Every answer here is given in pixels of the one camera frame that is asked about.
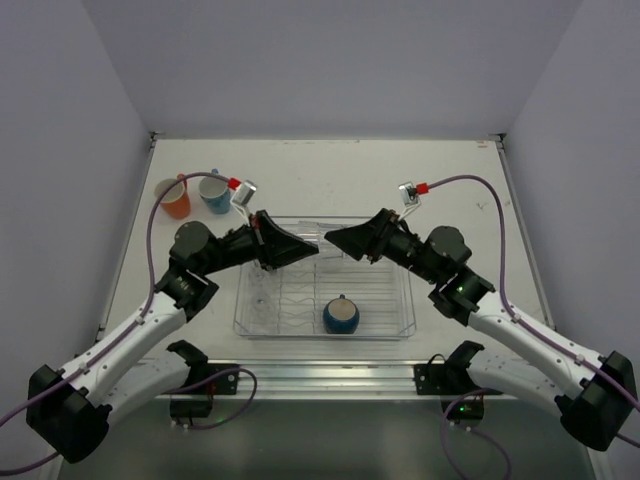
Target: white table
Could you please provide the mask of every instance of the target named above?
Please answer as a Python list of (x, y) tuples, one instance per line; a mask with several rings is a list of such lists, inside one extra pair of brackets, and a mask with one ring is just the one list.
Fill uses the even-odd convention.
[[(493, 142), (475, 141), (271, 141), (160, 140), (138, 205), (131, 238), (108, 315), (109, 332), (127, 318), (147, 293), (144, 234), (154, 201), (153, 188), (178, 173), (218, 168), (227, 176), (250, 179), (259, 186), (251, 209), (271, 216), (372, 216), (381, 207), (401, 209), (397, 186), (406, 181), (432, 182), (468, 173), (480, 175), (497, 189), (505, 208), (507, 227), (507, 289), (523, 310), (543, 317), (534, 278), (518, 227), (513, 200)], [(240, 225), (235, 213), (215, 217), (189, 184), (192, 214), (216, 235)], [(469, 265), (495, 285), (498, 281), (498, 217), (489, 192), (475, 182), (444, 186), (423, 197), (423, 206), (408, 219), (411, 229), (425, 238), (438, 225), (460, 229), (474, 254)], [(181, 224), (159, 211), (153, 227), (153, 258), (160, 276), (167, 268), (173, 235)], [(462, 341), (474, 340), (506, 348), (456, 321), (442, 317), (430, 304), (431, 287), (413, 278), (417, 331), (399, 341), (308, 339), (247, 339), (233, 332), (239, 268), (220, 272), (212, 280), (220, 290), (208, 307), (186, 327), (157, 345), (153, 358), (170, 342), (185, 339), (211, 359), (415, 361), (435, 353), (445, 355)]]

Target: white wall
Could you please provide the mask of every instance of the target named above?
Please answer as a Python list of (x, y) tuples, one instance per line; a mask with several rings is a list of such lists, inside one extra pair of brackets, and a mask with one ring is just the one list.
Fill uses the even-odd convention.
[[(561, 332), (640, 371), (640, 3), (585, 0), (507, 136)], [(638, 413), (624, 433), (640, 439)], [(614, 442), (618, 479), (637, 450)]]
[[(78, 1), (0, 2), (0, 65), (4, 414), (34, 370), (90, 345), (148, 137)], [(24, 414), (0, 430), (0, 470), (44, 453)]]
[(505, 132), (581, 0), (83, 0), (146, 124), (189, 137)]

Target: gray floor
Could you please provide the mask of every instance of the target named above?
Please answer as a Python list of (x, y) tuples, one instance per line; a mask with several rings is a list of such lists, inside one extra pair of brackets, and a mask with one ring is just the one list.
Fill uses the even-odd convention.
[[(216, 415), (235, 408), (220, 402)], [(442, 453), (432, 402), (257, 402), (208, 432), (169, 427), (157, 400), (116, 426), (88, 459), (65, 464), (61, 480), (457, 479)], [(517, 401), (489, 403), (480, 427), (509, 452), (513, 480), (593, 480), (586, 450), (557, 420)], [(483, 440), (452, 432), (474, 479), (501, 479), (504, 462)]]

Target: dark blue bowl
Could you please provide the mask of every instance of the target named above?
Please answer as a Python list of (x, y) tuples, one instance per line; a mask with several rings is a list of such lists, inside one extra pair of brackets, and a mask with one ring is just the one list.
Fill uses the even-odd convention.
[(360, 311), (355, 303), (340, 295), (324, 307), (322, 321), (328, 333), (353, 333), (360, 323)]

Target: wire dish rack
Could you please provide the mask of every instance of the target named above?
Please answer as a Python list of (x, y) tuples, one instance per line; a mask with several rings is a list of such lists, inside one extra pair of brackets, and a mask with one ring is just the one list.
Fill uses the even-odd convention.
[[(416, 331), (409, 273), (382, 259), (356, 262), (324, 239), (324, 234), (366, 218), (278, 218), (285, 230), (316, 243), (320, 253), (273, 272), (257, 264), (240, 271), (234, 332), (263, 337), (398, 340)], [(360, 310), (353, 334), (325, 331), (327, 303), (345, 295)]]

